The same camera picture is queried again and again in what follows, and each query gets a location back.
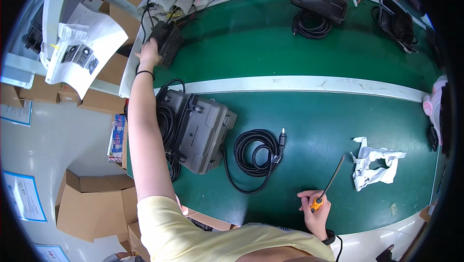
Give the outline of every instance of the blue-framed poster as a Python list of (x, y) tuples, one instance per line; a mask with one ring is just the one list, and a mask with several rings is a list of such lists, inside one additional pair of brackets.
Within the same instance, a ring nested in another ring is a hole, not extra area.
[(21, 220), (47, 222), (32, 176), (3, 172), (3, 182), (13, 208)]

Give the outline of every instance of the orange screwdriver handle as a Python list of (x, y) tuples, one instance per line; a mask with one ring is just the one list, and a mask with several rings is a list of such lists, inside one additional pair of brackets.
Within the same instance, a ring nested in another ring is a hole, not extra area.
[(311, 212), (314, 213), (319, 209), (319, 207), (323, 204), (321, 197), (316, 197), (313, 201), (313, 204), (310, 206)]

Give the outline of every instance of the pink object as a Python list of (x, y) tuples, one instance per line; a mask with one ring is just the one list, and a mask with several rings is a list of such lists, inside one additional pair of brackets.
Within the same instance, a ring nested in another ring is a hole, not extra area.
[(441, 76), (433, 84), (432, 95), (426, 95), (422, 102), (422, 109), (424, 113), (429, 116), (430, 122), (433, 124), (438, 136), (438, 144), (441, 145), (441, 131), (440, 131), (440, 105), (441, 105), (441, 88), (446, 85), (448, 79), (446, 76)]

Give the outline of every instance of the instruction sheet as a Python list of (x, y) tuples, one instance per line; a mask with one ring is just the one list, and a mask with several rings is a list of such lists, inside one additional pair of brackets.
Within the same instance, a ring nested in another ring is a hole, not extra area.
[(34, 244), (37, 252), (46, 262), (70, 262), (60, 246)]
[(45, 82), (64, 82), (81, 99), (97, 74), (128, 36), (109, 15), (79, 3), (67, 24), (58, 25), (59, 41), (48, 65)]
[(9, 122), (31, 127), (32, 101), (24, 101), (22, 108), (0, 105), (0, 118)]
[(38, 198), (34, 177), (13, 172), (3, 172), (13, 208), (21, 220), (46, 222), (44, 210)]

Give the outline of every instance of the black wristband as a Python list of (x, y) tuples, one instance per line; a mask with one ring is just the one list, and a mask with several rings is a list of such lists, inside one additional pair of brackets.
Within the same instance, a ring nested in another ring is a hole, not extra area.
[(333, 242), (335, 242), (335, 232), (329, 229), (325, 229), (325, 232), (327, 233), (327, 240), (322, 241), (325, 245), (330, 245)]
[(153, 74), (151, 71), (138, 71), (138, 72), (136, 73), (136, 76), (137, 76), (137, 74), (139, 74), (139, 73), (149, 73), (149, 74), (151, 74), (151, 76), (152, 76), (152, 78), (153, 78), (153, 81), (154, 81), (154, 79), (155, 79), (155, 78), (154, 78), (154, 74)]

